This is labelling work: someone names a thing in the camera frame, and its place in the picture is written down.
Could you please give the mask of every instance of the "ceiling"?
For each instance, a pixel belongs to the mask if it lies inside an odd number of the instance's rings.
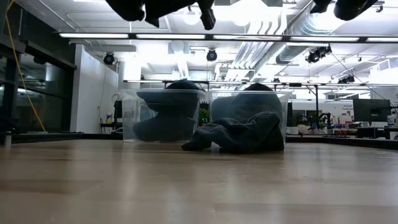
[[[241,0],[244,1],[260,1],[260,0]],[[76,2],[74,0],[16,0],[23,8],[30,13],[42,19],[44,22],[52,26],[60,32],[161,32],[161,33],[212,33],[212,34],[245,34],[250,32],[250,27],[254,26],[257,20],[270,20],[273,17],[270,13],[260,11],[262,6],[257,7],[242,4],[238,8],[232,9],[231,6],[213,6],[215,16],[218,19],[214,29],[206,31],[201,22],[197,22],[198,14],[195,7],[193,12],[182,9],[169,14],[167,17],[160,18],[160,28],[155,28],[146,22],[126,22],[122,20],[112,9],[101,0],[98,2]],[[296,0],[296,4],[284,4],[286,13],[286,23],[294,24],[292,19],[298,16],[299,12],[309,3],[309,0]],[[384,5],[384,10],[380,13],[376,12],[377,7],[372,7],[362,13],[357,18],[349,22],[339,22],[338,27],[331,33],[333,35],[398,35],[398,0],[389,0]],[[246,26],[242,25],[242,21],[237,19],[240,17],[253,17],[251,23]],[[327,17],[326,14],[318,17],[316,20],[319,26],[334,26],[335,18]],[[237,58],[237,54],[241,50],[242,42],[205,42],[205,41],[184,41],[188,46],[188,54],[184,56],[189,70],[208,70],[215,72],[217,64],[232,62]],[[92,40],[90,43],[82,42],[86,45],[86,50],[94,52],[98,55],[104,55],[109,48],[123,46],[131,50],[118,50],[115,55],[121,60],[128,58],[128,55],[139,55],[142,60],[142,73],[144,75],[152,75],[151,77],[162,78],[162,74],[171,74],[173,70],[178,70],[178,63],[181,57],[170,53],[170,41],[153,41],[153,40]],[[205,51],[191,51],[190,47],[204,47]],[[207,62],[206,55],[208,49],[216,49],[218,59],[215,62]],[[264,54],[270,55],[272,47]],[[294,61],[287,65],[276,65],[277,69],[271,69],[269,74],[267,69],[263,69],[262,73],[257,73],[257,78],[268,78],[271,80],[277,76],[283,79],[283,82],[307,82],[319,81],[337,82],[339,76],[344,75],[347,68],[352,68],[358,76],[366,79],[369,76],[369,69],[378,62],[385,60],[387,57],[398,55],[398,46],[393,44],[331,44],[331,49],[337,59],[332,55],[327,55],[318,63],[308,64],[305,56],[311,48],[307,48]],[[254,54],[256,48],[253,47],[251,52]]]

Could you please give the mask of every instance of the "clear plastic bin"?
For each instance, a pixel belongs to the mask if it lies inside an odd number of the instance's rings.
[[[200,90],[123,90],[123,139],[174,142],[192,138],[198,127]]]
[[[210,121],[221,118],[244,121],[257,113],[271,111],[280,119],[279,128],[285,143],[289,96],[289,92],[280,91],[209,91]]]

